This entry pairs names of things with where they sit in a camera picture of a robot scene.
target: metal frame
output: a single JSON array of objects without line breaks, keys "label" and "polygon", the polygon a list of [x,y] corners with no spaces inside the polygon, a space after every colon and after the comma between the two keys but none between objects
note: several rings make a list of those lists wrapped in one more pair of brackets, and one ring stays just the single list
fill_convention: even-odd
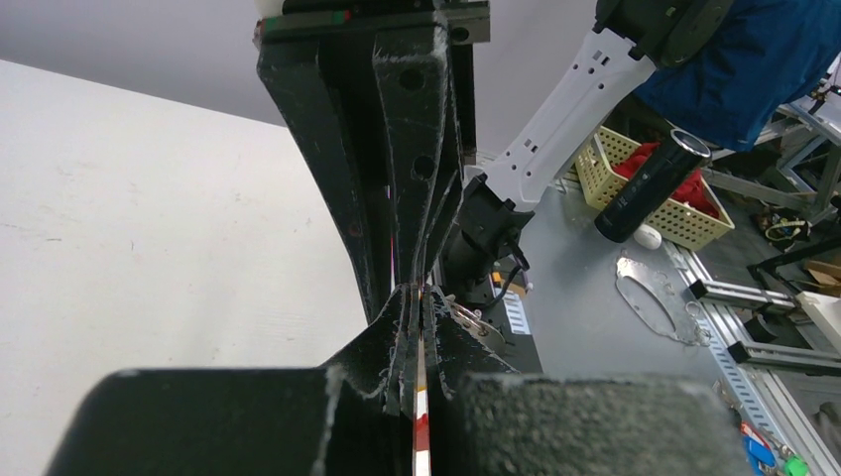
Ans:
[{"label": "metal frame", "polygon": [[[819,134],[790,157],[780,159],[776,170],[764,174],[764,178],[779,189],[708,169],[703,171],[704,179],[719,188],[803,212],[810,222],[818,223],[832,213],[834,207],[830,206],[829,200],[837,191],[841,191],[838,184],[841,178],[841,133],[796,104],[783,105],[778,112],[786,117],[766,126],[757,144],[806,128]],[[818,188],[814,190],[793,168],[827,140],[831,141],[833,146]],[[718,151],[713,154],[713,160],[731,154],[733,151]]]},{"label": "metal frame", "polygon": [[689,290],[696,299],[710,304],[734,305],[771,313],[791,312],[798,308],[794,299],[783,293],[717,281],[698,280],[689,286]]},{"label": "metal frame", "polygon": [[[664,244],[687,285],[698,280],[712,281],[700,258],[671,243]],[[813,476],[841,474],[841,465],[797,405],[775,371],[739,367],[727,353],[727,347],[749,340],[738,316],[727,305],[703,304],[707,319],[701,321],[711,331],[710,350],[726,377],[728,393],[743,405],[743,416],[754,426],[773,433],[778,439],[806,458]]]},{"label": "metal frame", "polygon": [[841,377],[841,355],[838,354],[744,341],[736,342],[727,351],[737,364]]},{"label": "metal frame", "polygon": [[468,27],[489,23],[488,4],[416,3],[426,8],[324,15],[288,2],[294,14],[260,27],[258,73],[344,241],[369,323],[392,278],[431,268],[476,149]]}]

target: screw hole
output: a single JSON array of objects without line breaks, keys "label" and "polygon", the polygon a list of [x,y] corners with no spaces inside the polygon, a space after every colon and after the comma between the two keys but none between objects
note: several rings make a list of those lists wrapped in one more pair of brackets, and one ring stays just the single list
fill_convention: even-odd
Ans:
[{"label": "screw hole", "polygon": [[417,91],[425,83],[423,74],[417,69],[407,69],[400,73],[400,86],[409,91]]},{"label": "screw hole", "polygon": [[418,180],[429,180],[435,173],[435,162],[427,156],[420,156],[415,159],[412,165],[413,178]]},{"label": "screw hole", "polygon": [[470,38],[470,31],[464,27],[453,28],[450,37],[456,43],[464,43]]}]

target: black water bottle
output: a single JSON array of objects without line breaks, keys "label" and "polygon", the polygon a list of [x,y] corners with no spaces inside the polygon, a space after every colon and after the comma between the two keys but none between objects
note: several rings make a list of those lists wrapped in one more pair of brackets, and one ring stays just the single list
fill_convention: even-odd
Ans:
[{"label": "black water bottle", "polygon": [[712,154],[697,137],[672,129],[628,183],[596,217],[605,238],[624,243]]}]

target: blue cloth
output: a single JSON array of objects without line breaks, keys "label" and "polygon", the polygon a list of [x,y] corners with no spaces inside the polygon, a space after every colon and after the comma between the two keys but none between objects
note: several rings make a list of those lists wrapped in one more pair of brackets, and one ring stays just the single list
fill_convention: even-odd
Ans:
[{"label": "blue cloth", "polygon": [[676,126],[749,151],[781,104],[808,94],[841,51],[841,0],[736,0],[687,64],[635,94]]}]

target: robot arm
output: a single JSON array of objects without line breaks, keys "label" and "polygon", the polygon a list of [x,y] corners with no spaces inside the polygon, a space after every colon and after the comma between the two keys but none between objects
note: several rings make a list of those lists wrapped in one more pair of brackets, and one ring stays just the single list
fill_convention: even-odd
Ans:
[{"label": "robot arm", "polygon": [[625,96],[657,70],[634,59],[634,44],[611,30],[590,32],[563,79],[497,160],[483,168],[494,193],[529,212],[578,147]]},{"label": "robot arm", "polygon": [[467,293],[510,254],[528,269],[518,241],[548,184],[626,95],[697,53],[732,3],[599,0],[596,25],[558,86],[514,143],[472,174],[441,256],[449,293],[475,304]]}]

